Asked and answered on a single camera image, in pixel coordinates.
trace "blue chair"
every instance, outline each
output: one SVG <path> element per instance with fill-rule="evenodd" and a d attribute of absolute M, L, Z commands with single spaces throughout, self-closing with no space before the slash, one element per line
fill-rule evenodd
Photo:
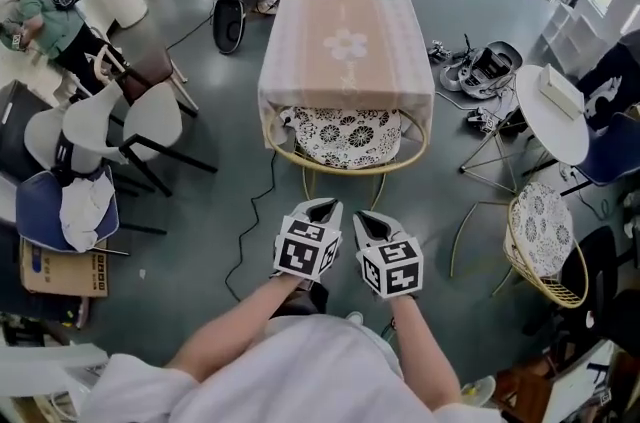
<path fill-rule="evenodd" d="M 111 183 L 113 183 L 111 169 L 108 166 L 97 170 L 89 176 L 89 179 L 98 179 L 102 172 L 105 172 Z M 16 192 L 16 227 L 20 236 L 40 247 L 57 252 L 77 254 L 78 251 L 67 242 L 62 233 L 62 225 L 60 223 L 61 205 L 62 187 L 58 180 L 50 171 L 40 172 L 18 186 Z M 121 225 L 114 195 L 111 197 L 107 213 L 95 230 L 98 234 L 98 242 L 113 235 L 120 227 L 153 234 L 166 234 L 166 231 L 160 229 Z M 91 251 L 129 256 L 129 253 L 108 249 L 93 248 Z"/>
<path fill-rule="evenodd" d="M 562 192 L 562 196 L 572 194 L 591 184 L 605 186 L 623 176 L 640 170 L 640 122 L 616 113 L 611 118 L 609 128 L 596 136 L 590 131 L 589 153 L 576 169 L 588 181 Z"/>

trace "pink tablecloth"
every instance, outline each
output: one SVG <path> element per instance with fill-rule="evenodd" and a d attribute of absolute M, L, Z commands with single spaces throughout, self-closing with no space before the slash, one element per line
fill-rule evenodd
<path fill-rule="evenodd" d="M 281 0 L 258 83 L 263 129 L 281 107 L 403 109 L 428 137 L 434 95 L 411 0 Z"/>

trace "rattan chair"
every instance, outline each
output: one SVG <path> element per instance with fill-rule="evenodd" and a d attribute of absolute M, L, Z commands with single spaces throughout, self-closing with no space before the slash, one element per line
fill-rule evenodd
<path fill-rule="evenodd" d="M 537 184 L 537 183 L 532 183 L 529 186 L 533 186 L 533 185 L 540 186 L 540 184 Z M 557 195 L 559 199 L 558 204 L 562 205 L 562 211 L 566 210 L 568 212 L 568 210 L 566 209 L 566 205 L 564 201 L 562 201 L 562 199 L 560 198 L 559 194 L 557 194 L 555 191 L 553 191 L 548 187 L 545 187 L 545 189 L 550 191 L 553 196 Z M 534 265 L 534 262 L 532 261 L 530 255 L 526 253 L 526 244 L 522 243 L 523 242 L 522 239 L 517 236 L 517 232 L 515 231 L 515 228 L 517 227 L 517 223 L 514 223 L 514 219 L 517 219 L 518 216 L 516 215 L 516 210 L 514 208 L 516 208 L 516 205 L 518 205 L 519 200 L 520 200 L 520 195 L 518 197 L 515 197 L 510 203 L 481 201 L 473 205 L 469 213 L 467 213 L 465 219 L 462 221 L 462 225 L 460 226 L 460 229 L 458 230 L 458 233 L 456 234 L 456 238 L 454 240 L 453 250 L 451 254 L 450 272 L 449 272 L 450 277 L 454 276 L 455 259 L 456 259 L 456 253 L 458 249 L 458 242 L 460 239 L 460 235 L 462 234 L 462 231 L 464 230 L 466 223 L 471 218 L 471 215 L 476 210 L 476 208 L 479 205 L 507 206 L 508 207 L 507 230 L 506 230 L 506 236 L 504 241 L 504 252 L 505 252 L 507 261 L 509 261 L 510 263 L 510 268 L 509 268 L 509 271 L 507 272 L 507 275 L 503 278 L 503 280 L 500 282 L 498 287 L 493 291 L 491 295 L 495 296 L 500 291 L 500 289 L 507 282 L 507 279 L 510 277 L 511 273 L 515 270 L 524 279 L 529 281 L 529 283 L 535 286 L 546 297 L 548 297 L 550 300 L 552 300 L 556 304 L 569 309 L 579 307 L 586 300 L 587 294 L 589 292 L 589 277 L 587 272 L 587 265 L 584 260 L 584 256 L 582 254 L 582 250 L 580 249 L 580 245 L 575 240 L 575 238 L 571 240 L 572 242 L 575 243 L 576 251 L 580 258 L 580 262 L 582 264 L 582 269 L 584 273 L 584 293 L 576 294 L 562 285 L 562 280 L 560 278 L 561 265 L 560 265 L 560 268 L 558 268 L 558 266 L 556 265 L 555 268 L 557 268 L 557 273 L 552 275 L 539 275 L 538 273 L 536 273 L 536 270 L 537 269 L 539 270 L 540 266 Z"/>
<path fill-rule="evenodd" d="M 309 200 L 312 199 L 314 196 L 315 184 L 316 184 L 316 173 L 318 172 L 325 173 L 325 174 L 334 174 L 336 176 L 354 176 L 354 177 L 380 175 L 382 176 L 382 178 L 380 180 L 380 183 L 377 189 L 375 188 L 375 185 L 374 185 L 373 197 L 372 197 L 372 202 L 370 207 L 373 210 L 378 200 L 380 199 L 380 195 L 382 194 L 382 190 L 384 188 L 384 183 L 385 183 L 387 174 L 389 174 L 390 172 L 403 169 L 404 167 L 408 167 L 409 165 L 417 161 L 427 149 L 428 138 L 427 138 L 427 132 L 425 131 L 424 127 L 412 115 L 405 112 L 404 110 L 399 110 L 399 113 L 402 116 L 406 117 L 409 121 L 411 121 L 411 123 L 415 125 L 417 129 L 420 131 L 420 137 L 421 137 L 420 148 L 413 156 L 411 156 L 407 160 L 402 160 L 402 161 L 397 161 L 394 158 L 393 161 L 387 162 L 383 165 L 370 166 L 362 169 L 341 169 L 338 167 L 332 167 L 330 165 L 323 165 L 313 160 L 308 154 L 306 154 L 304 149 L 300 146 L 300 144 L 297 141 L 294 142 L 293 152 L 286 151 L 280 145 L 276 144 L 273 138 L 273 128 L 276 121 L 280 118 L 280 113 L 283 110 L 284 108 L 281 108 L 278 111 L 274 112 L 273 116 L 268 121 L 267 127 L 266 127 L 267 128 L 266 139 L 271 145 L 271 147 L 278 154 L 285 157 L 290 162 L 302 167 L 302 183 L 304 187 L 305 196 Z M 307 183 L 307 170 L 311 171 L 312 173 L 310 188 L 309 188 L 309 184 Z"/>

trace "concrete floor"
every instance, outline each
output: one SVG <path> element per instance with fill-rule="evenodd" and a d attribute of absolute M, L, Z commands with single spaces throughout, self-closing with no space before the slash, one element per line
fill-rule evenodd
<path fill-rule="evenodd" d="M 125 56 L 135 59 L 151 37 L 159 36 L 167 44 L 182 37 L 206 18 L 212 1 L 147 0 L 148 17 L 118 33 L 114 41 L 123 46 Z M 425 43 L 439 39 L 449 48 L 462 48 L 466 32 L 474 45 L 508 41 L 525 58 L 553 10 L 545 0 L 412 1 Z M 81 340 L 93 341 L 109 353 L 130 353 L 161 365 L 198 326 L 234 305 L 223 280 L 238 259 L 238 235 L 253 222 L 249 200 L 270 184 L 272 153 L 263 147 L 256 88 L 272 22 L 273 18 L 252 19 L 232 56 L 217 52 L 208 24 L 171 50 L 189 77 L 187 90 L 200 105 L 195 121 L 185 117 L 186 130 L 178 147 L 214 163 L 219 172 L 211 175 L 158 160 L 153 167 L 168 180 L 173 198 L 156 193 L 120 201 L 127 220 L 164 227 L 168 235 L 122 233 L 120 240 L 132 256 L 110 259 L 109 298 L 94 304 L 89 326 L 78 335 Z M 496 298 L 489 297 L 508 268 L 502 253 L 506 218 L 502 207 L 479 211 L 461 243 L 460 272 L 478 261 L 488 267 L 449 278 L 453 237 L 471 205 L 478 200 L 508 200 L 506 192 L 459 174 L 459 165 L 480 140 L 463 126 L 464 115 L 436 98 L 427 154 L 389 176 L 377 210 L 400 220 L 420 240 L 426 260 L 420 307 L 461 380 L 469 381 L 540 351 L 547 335 L 521 334 L 527 319 L 546 304 L 528 284 L 510 285 Z M 518 141 L 509 147 L 515 150 L 520 145 Z M 534 161 L 533 155 L 516 161 L 518 172 Z M 500 164 L 488 172 L 496 179 L 505 174 Z M 282 216 L 304 199 L 299 168 L 278 158 L 275 178 L 276 190 L 258 202 L 260 225 L 244 241 L 244 264 L 231 278 L 240 296 L 267 279 Z M 548 169 L 543 179 L 559 189 L 565 187 L 556 168 Z M 379 332 L 389 321 L 389 309 L 373 298 L 357 274 L 350 226 L 351 213 L 366 209 L 370 192 L 367 179 L 321 176 L 316 193 L 345 203 L 341 256 L 323 277 L 331 293 L 329 312 L 362 311 L 366 324 Z M 615 202 L 615 193 L 608 189 L 589 188 L 583 194 L 598 206 L 603 197 L 612 206 Z M 583 238 L 599 222 L 576 197 L 567 200 L 576 236 Z"/>

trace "white shirt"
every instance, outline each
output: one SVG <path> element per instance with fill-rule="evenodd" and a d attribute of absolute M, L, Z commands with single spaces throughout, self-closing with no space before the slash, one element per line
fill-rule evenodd
<path fill-rule="evenodd" d="M 499 412 L 431 413 L 402 380 L 387 343 L 325 316 L 272 320 L 269 335 L 202 384 L 114 355 L 81 423 L 500 423 Z"/>

